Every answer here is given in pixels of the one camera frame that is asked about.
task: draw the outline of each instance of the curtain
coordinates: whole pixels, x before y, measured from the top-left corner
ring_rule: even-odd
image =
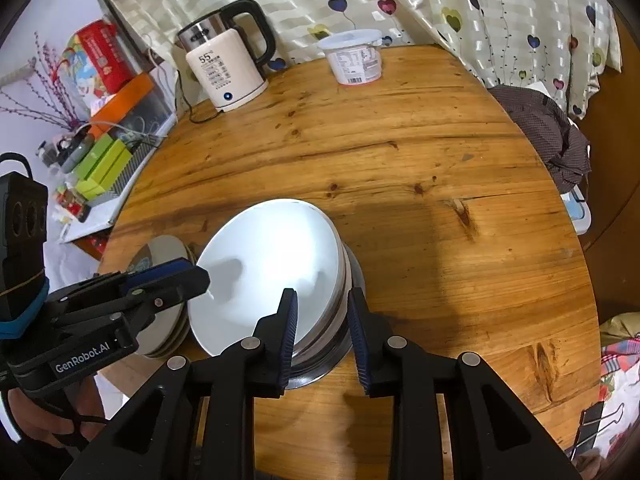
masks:
[[[113,0],[158,54],[187,71],[176,33],[231,1]],[[606,0],[255,1],[278,41],[269,62],[272,70],[322,57],[316,43],[329,34],[378,28],[385,46],[439,44],[489,88],[542,81],[562,109],[582,118],[605,65],[622,66]],[[244,28],[250,38],[258,38],[249,23]],[[253,41],[260,50],[259,40]]]

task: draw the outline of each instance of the plastic tub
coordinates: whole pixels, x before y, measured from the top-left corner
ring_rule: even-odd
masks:
[[[338,83],[363,85],[382,76],[382,32],[363,28],[332,34],[318,41]]]

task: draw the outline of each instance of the silver bolt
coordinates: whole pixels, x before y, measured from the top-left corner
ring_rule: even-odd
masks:
[[[240,342],[240,346],[245,350],[253,350],[254,348],[258,348],[260,346],[260,340],[257,337],[245,337]]]
[[[386,340],[386,344],[391,348],[404,348],[406,346],[406,339],[401,335],[393,335]]]
[[[473,352],[465,352],[462,354],[462,362],[467,366],[478,366],[480,364],[480,356]]]
[[[174,355],[173,357],[171,357],[167,362],[166,365],[169,367],[169,369],[171,370],[179,370],[180,368],[182,368],[185,364],[187,364],[187,359],[185,359],[184,357],[182,357],[181,355]]]

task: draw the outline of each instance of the red heart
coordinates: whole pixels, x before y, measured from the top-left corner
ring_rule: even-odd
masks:
[[[378,0],[378,7],[389,16],[396,12],[396,2],[393,0]]]

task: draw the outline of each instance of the orange box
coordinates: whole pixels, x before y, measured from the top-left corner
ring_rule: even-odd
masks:
[[[131,81],[124,85],[111,101],[105,104],[90,121],[106,121],[108,123],[119,123],[126,117],[131,109],[136,106],[143,97],[152,91],[154,82],[151,76],[143,72],[135,76]],[[111,130],[112,126],[108,124],[92,124],[89,133],[94,136],[95,140]]]

